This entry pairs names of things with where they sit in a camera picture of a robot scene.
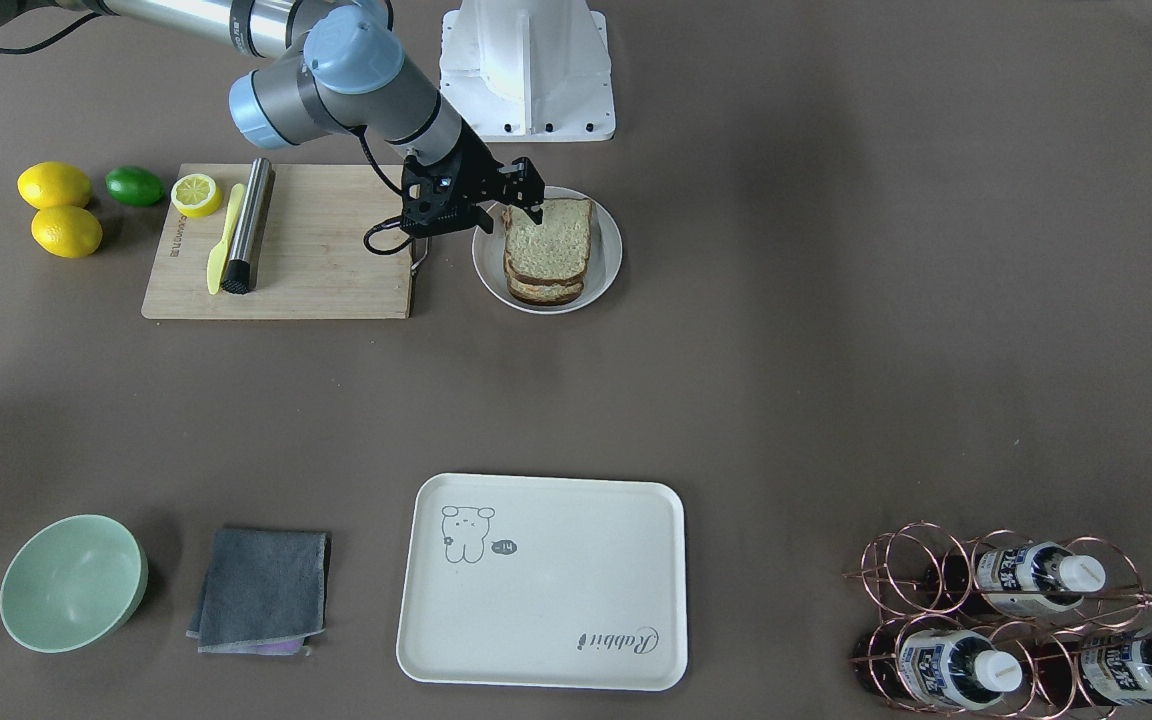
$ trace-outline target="white tray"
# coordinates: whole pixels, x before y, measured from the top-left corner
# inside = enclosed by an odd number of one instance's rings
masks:
[[[672,688],[682,502],[659,483],[435,475],[416,495],[397,665],[426,683]]]

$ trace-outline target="bottle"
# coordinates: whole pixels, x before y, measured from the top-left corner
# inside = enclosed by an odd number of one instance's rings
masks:
[[[1015,657],[970,630],[919,630],[900,647],[890,634],[878,634],[873,642],[867,635],[852,657],[870,655],[892,657],[852,664],[865,691],[938,710],[984,710],[1023,679]]]
[[[1064,705],[1070,694],[1070,707],[1152,705],[1151,630],[1091,638],[1082,647],[1076,642],[1060,644],[1069,651],[1073,666],[1056,643],[1033,651],[1038,683],[1053,705]]]
[[[983,552],[973,573],[969,573],[968,559],[961,555],[947,556],[942,567],[943,574],[929,566],[923,575],[923,592],[935,598],[934,609],[946,611],[972,588],[973,577],[980,592],[969,593],[960,606],[963,614],[973,617],[1056,615],[1078,607],[1083,593],[1105,588],[1100,561],[1075,555],[1053,541]]]

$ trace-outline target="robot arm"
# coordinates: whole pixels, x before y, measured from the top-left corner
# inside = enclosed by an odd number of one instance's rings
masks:
[[[493,158],[407,58],[378,0],[3,0],[0,25],[43,5],[144,18],[238,53],[278,56],[230,88],[238,130],[253,145],[276,149],[371,127],[404,158],[397,227],[412,237],[475,225],[492,232],[492,218],[477,205],[485,200],[540,222],[545,183],[531,160]]]

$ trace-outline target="yellow plastic knife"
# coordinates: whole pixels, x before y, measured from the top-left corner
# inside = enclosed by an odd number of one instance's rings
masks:
[[[220,275],[225,272],[225,258],[229,256],[229,241],[234,237],[234,225],[238,223],[243,195],[247,195],[247,188],[242,183],[237,183],[229,191],[229,205],[225,206],[225,229],[220,232],[220,242],[215,243],[207,255],[207,291],[211,295],[220,291]]]

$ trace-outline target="stack of bread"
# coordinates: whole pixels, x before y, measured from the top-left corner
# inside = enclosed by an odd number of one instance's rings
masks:
[[[503,276],[509,295],[529,305],[563,305],[585,290],[594,203],[548,199],[541,210],[539,225],[522,210],[503,210]]]

